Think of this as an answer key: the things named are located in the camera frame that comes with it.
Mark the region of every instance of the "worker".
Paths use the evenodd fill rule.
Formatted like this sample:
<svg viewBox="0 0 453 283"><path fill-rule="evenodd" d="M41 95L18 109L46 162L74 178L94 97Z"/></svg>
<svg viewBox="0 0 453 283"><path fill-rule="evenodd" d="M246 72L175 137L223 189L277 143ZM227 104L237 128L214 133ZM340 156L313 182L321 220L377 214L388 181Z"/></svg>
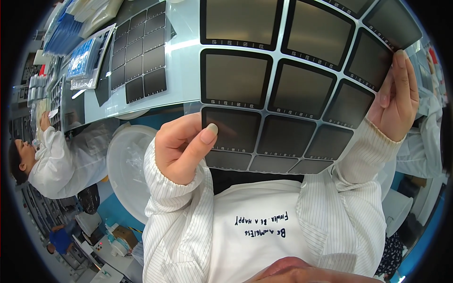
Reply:
<svg viewBox="0 0 453 283"><path fill-rule="evenodd" d="M40 119L44 141L39 150L21 139L11 141L10 170L18 185L28 180L47 198L73 197L107 176L107 148L119 120L93 123L66 142L63 132L50 125L48 114Z"/></svg>
<svg viewBox="0 0 453 283"><path fill-rule="evenodd" d="M414 68L402 50L394 54L392 74L395 95L378 94L379 107L361 123L346 157L303 182L281 175L214 195L204 157L217 125L202 129L199 114L162 125L144 158L151 197L143 281L375 282L386 236L375 176L395 158L419 102Z"/></svg>

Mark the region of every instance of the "white bucket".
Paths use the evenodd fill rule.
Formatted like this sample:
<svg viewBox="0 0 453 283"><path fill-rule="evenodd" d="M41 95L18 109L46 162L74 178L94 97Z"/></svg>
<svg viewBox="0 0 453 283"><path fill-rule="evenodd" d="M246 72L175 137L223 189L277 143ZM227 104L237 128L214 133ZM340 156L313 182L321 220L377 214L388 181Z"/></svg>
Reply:
<svg viewBox="0 0 453 283"><path fill-rule="evenodd" d="M386 218L387 237L391 237L403 224L409 215L414 199L395 191L389 190L382 202L382 210Z"/></svg>
<svg viewBox="0 0 453 283"><path fill-rule="evenodd" d="M110 184L124 208L138 221L146 224L145 207L151 197L143 173L145 151L157 130L143 125L126 126L115 133L107 151Z"/></svg>

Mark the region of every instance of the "hand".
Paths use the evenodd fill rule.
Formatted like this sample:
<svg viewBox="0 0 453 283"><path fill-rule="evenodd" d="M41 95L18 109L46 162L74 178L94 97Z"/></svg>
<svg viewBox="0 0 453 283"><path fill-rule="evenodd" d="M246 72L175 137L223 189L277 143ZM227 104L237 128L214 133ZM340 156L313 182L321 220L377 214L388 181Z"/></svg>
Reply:
<svg viewBox="0 0 453 283"><path fill-rule="evenodd" d="M419 92L406 52L398 50L392 66L370 107L368 119L389 139L399 142L414 123Z"/></svg>
<svg viewBox="0 0 453 283"><path fill-rule="evenodd" d="M41 120L39 121L39 124L41 125L41 130L43 132L45 132L48 127L50 127L49 111L46 111L41 115Z"/></svg>
<svg viewBox="0 0 453 283"><path fill-rule="evenodd" d="M163 124L154 139L157 168L170 181L189 184L198 164L216 143L217 132L212 123L202 129L200 113Z"/></svg>

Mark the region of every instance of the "plastic bag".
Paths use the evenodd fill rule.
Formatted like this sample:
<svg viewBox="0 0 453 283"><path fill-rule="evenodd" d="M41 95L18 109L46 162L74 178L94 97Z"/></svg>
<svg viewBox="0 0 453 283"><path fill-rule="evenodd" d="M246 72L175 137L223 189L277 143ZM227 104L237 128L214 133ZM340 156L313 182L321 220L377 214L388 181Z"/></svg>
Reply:
<svg viewBox="0 0 453 283"><path fill-rule="evenodd" d="M133 180L140 183L146 183L145 173L143 172L144 151L136 143L132 143L128 146L126 151L129 153L130 157L126 159L126 164L132 167Z"/></svg>

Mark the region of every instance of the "display panel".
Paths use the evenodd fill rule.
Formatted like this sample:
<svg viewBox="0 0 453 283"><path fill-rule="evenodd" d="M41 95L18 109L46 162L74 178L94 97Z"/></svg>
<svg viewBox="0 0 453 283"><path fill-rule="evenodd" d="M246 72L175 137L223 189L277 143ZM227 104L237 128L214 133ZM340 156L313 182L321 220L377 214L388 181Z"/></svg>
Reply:
<svg viewBox="0 0 453 283"><path fill-rule="evenodd" d="M117 87L124 85L124 82L125 82L124 73L125 73L124 65L112 72L112 74L110 75L111 90L114 90Z"/></svg>
<svg viewBox="0 0 453 283"><path fill-rule="evenodd" d="M230 170L247 170L252 156L245 153L234 153L211 150L205 157L209 167Z"/></svg>
<svg viewBox="0 0 453 283"><path fill-rule="evenodd" d="M140 56L143 53L143 38L135 41L126 48L126 62Z"/></svg>
<svg viewBox="0 0 453 283"><path fill-rule="evenodd" d="M143 76L145 96L150 96L167 90L165 68L160 68Z"/></svg>
<svg viewBox="0 0 453 283"><path fill-rule="evenodd" d="M275 50L283 0L201 0L200 41Z"/></svg>
<svg viewBox="0 0 453 283"><path fill-rule="evenodd" d="M164 46L158 47L143 54L143 73L146 74L157 68L165 66Z"/></svg>
<svg viewBox="0 0 453 283"><path fill-rule="evenodd" d="M272 57L266 54L204 49L201 53L203 103L263 109Z"/></svg>
<svg viewBox="0 0 453 283"><path fill-rule="evenodd" d="M305 158L337 160L354 134L353 131L321 125L305 154Z"/></svg>
<svg viewBox="0 0 453 283"><path fill-rule="evenodd" d="M135 28L129 31L127 36L127 45L133 43L134 41L142 38L145 33L145 23L139 24Z"/></svg>
<svg viewBox="0 0 453 283"><path fill-rule="evenodd" d="M363 19L363 24L393 50L406 49L422 38L422 32L399 0L381 0Z"/></svg>
<svg viewBox="0 0 453 283"><path fill-rule="evenodd" d="M143 11L130 19L129 30L146 21L146 11Z"/></svg>
<svg viewBox="0 0 453 283"><path fill-rule="evenodd" d="M269 111L311 119L321 118L337 77L330 72L281 59L269 101Z"/></svg>
<svg viewBox="0 0 453 283"><path fill-rule="evenodd" d="M333 164L333 161L327 160L309 160L303 159L288 173L291 174L318 174Z"/></svg>
<svg viewBox="0 0 453 283"><path fill-rule="evenodd" d="M126 82L140 76L142 74L142 57L138 56L130 60L125 65L125 80Z"/></svg>
<svg viewBox="0 0 453 283"><path fill-rule="evenodd" d="M269 115L264 121L257 152L274 156L301 157L315 129L314 122Z"/></svg>
<svg viewBox="0 0 453 283"><path fill-rule="evenodd" d="M153 18L163 12L165 12L165 5L167 1L162 1L157 3L156 5L150 7L148 9L148 13L146 14L146 19L149 20L150 18Z"/></svg>
<svg viewBox="0 0 453 283"><path fill-rule="evenodd" d="M122 25L116 28L115 40L119 39L122 35L129 31L130 20L125 21Z"/></svg>
<svg viewBox="0 0 453 283"><path fill-rule="evenodd" d="M255 150L261 120L259 113L204 107L201 114L203 128L210 123L219 128L213 149L249 153Z"/></svg>
<svg viewBox="0 0 453 283"><path fill-rule="evenodd" d="M125 63L125 57L126 57L126 48L121 49L116 53L115 55L112 56L112 63L111 63L111 70L114 71L118 69L120 66L123 66Z"/></svg>
<svg viewBox="0 0 453 283"><path fill-rule="evenodd" d="M121 49L126 47L126 43L127 43L127 34L124 34L119 39L115 40L115 42L113 43L113 54L117 53L118 51L120 51Z"/></svg>
<svg viewBox="0 0 453 283"><path fill-rule="evenodd" d="M281 51L340 71L355 27L352 19L324 4L292 0Z"/></svg>
<svg viewBox="0 0 453 283"><path fill-rule="evenodd" d="M373 4L374 0L324 0L341 11L348 13L356 19L362 17L363 13Z"/></svg>
<svg viewBox="0 0 453 283"><path fill-rule="evenodd" d="M392 65L393 52L375 36L360 28L345 74L374 91L379 91Z"/></svg>
<svg viewBox="0 0 453 283"><path fill-rule="evenodd" d="M143 97L143 77L138 77L126 83L126 103L129 104Z"/></svg>
<svg viewBox="0 0 453 283"><path fill-rule="evenodd" d="M347 79L342 79L323 120L357 129L373 103L374 97L372 92Z"/></svg>
<svg viewBox="0 0 453 283"><path fill-rule="evenodd" d="M159 47L165 42L165 29L158 29L144 37L143 40L143 53L151 49Z"/></svg>
<svg viewBox="0 0 453 283"><path fill-rule="evenodd" d="M165 26L165 13L146 21L145 35Z"/></svg>
<svg viewBox="0 0 453 283"><path fill-rule="evenodd" d="M250 165L249 171L252 172L269 172L269 173L286 173L296 164L296 158L283 158L274 156L257 155Z"/></svg>

